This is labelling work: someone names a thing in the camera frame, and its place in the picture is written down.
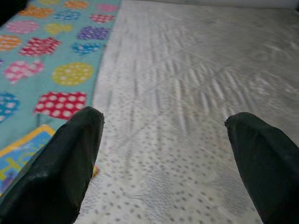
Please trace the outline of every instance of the bed sheet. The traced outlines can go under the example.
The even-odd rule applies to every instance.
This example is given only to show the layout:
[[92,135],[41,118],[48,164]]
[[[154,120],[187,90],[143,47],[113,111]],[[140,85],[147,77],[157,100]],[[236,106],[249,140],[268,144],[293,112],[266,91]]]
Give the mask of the bed sheet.
[[101,171],[76,223],[260,224],[224,121],[251,112],[298,145],[298,35],[288,10],[125,0],[93,99]]

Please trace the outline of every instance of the gray dot pattern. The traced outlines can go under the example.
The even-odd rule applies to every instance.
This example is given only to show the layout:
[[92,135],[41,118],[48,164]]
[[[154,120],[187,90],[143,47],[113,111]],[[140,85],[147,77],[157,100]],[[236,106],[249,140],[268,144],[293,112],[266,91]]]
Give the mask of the gray dot pattern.
[[93,99],[100,173],[76,224],[260,224],[224,121],[252,112],[299,142],[297,23],[285,10],[124,0]]

